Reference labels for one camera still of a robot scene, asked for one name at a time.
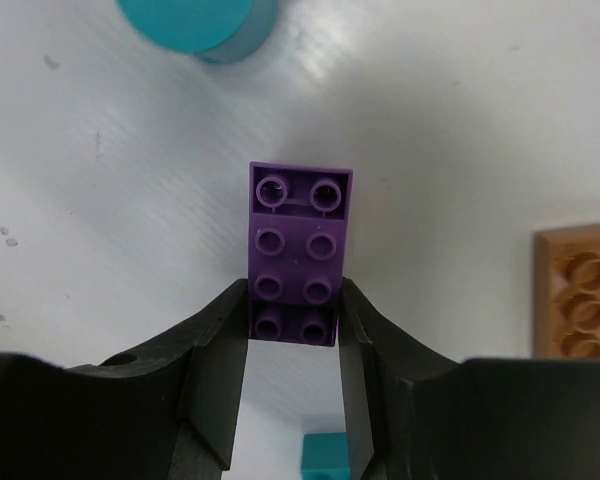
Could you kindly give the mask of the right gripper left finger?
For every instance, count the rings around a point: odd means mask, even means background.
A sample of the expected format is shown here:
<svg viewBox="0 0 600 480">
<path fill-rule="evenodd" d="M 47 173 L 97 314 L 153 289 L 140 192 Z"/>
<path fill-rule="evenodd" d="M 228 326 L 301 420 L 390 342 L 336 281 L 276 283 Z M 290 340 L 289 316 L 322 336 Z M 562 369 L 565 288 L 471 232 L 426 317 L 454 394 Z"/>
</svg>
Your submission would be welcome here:
<svg viewBox="0 0 600 480">
<path fill-rule="evenodd" d="M 98 365 L 0 352 L 0 479 L 218 479 L 248 349 L 247 283 Z"/>
</svg>

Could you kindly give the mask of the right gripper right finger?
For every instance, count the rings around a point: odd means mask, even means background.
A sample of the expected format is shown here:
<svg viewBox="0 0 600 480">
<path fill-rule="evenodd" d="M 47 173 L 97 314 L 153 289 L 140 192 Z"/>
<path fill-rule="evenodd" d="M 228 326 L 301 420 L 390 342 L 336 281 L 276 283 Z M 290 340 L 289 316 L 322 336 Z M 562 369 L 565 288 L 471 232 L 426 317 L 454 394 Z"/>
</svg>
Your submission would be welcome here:
<svg viewBox="0 0 600 480">
<path fill-rule="evenodd" d="M 600 479 L 600 360 L 454 362 L 345 280 L 338 328 L 355 479 Z"/>
</svg>

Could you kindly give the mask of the purple lego brick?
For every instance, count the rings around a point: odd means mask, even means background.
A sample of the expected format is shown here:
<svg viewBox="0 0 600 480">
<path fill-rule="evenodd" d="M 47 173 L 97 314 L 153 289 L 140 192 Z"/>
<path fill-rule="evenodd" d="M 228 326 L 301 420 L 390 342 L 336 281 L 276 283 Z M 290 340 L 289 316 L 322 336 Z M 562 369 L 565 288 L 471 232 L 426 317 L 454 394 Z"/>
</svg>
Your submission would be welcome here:
<svg viewBox="0 0 600 480">
<path fill-rule="evenodd" d="M 249 178 L 250 336 L 331 347 L 353 172 L 253 162 Z"/>
</svg>

